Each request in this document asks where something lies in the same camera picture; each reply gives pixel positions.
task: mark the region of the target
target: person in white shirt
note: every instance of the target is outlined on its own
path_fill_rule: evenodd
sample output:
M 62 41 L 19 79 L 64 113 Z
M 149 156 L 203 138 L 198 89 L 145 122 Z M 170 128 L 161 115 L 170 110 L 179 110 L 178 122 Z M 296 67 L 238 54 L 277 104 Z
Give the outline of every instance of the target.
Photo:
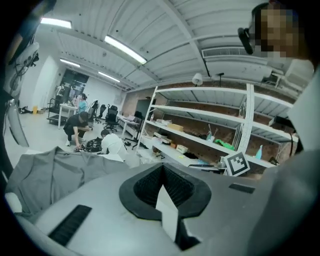
M 117 154 L 123 161 L 126 160 L 127 150 L 116 134 L 110 133 L 108 130 L 102 130 L 101 137 L 101 147 L 104 154 Z

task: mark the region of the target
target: bottle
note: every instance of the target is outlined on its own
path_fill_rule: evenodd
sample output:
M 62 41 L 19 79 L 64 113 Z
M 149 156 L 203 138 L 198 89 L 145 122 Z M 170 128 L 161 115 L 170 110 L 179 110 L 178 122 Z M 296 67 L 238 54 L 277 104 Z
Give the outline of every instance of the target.
M 260 145 L 258 152 L 255 154 L 256 159 L 261 159 L 261 157 L 262 157 L 262 145 Z

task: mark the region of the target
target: table leg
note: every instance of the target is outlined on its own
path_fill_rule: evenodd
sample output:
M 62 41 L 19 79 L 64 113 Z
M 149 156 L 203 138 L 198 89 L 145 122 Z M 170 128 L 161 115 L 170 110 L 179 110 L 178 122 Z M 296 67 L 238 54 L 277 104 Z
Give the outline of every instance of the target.
M 124 126 L 123 126 L 123 131 L 122 131 L 121 139 L 124 139 L 124 138 L 125 138 L 126 128 L 127 128 L 127 122 L 124 122 Z
M 61 125 L 61 114 L 62 114 L 62 106 L 60 106 L 60 111 L 59 111 L 58 129 L 60 129 L 60 125 Z

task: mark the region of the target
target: pants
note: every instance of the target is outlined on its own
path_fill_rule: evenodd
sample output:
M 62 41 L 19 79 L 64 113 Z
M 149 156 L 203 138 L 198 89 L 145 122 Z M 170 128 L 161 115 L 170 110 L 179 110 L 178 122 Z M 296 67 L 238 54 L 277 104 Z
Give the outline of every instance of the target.
M 65 134 L 68 135 L 68 141 L 71 141 L 71 139 L 72 139 L 71 136 L 75 134 L 74 128 L 72 126 L 69 126 L 69 127 L 63 128 L 63 129 L 64 129 Z M 85 135 L 85 132 L 86 131 L 84 131 L 84 130 L 79 130 L 78 136 L 80 138 L 83 138 Z

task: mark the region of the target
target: yellow bin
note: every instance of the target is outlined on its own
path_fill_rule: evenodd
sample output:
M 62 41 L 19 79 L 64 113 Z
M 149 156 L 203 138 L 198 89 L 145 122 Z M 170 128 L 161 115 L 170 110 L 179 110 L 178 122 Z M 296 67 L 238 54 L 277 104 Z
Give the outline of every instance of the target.
M 33 114 L 35 115 L 37 113 L 37 111 L 38 111 L 38 106 L 34 106 L 32 108 L 32 111 L 33 111 Z

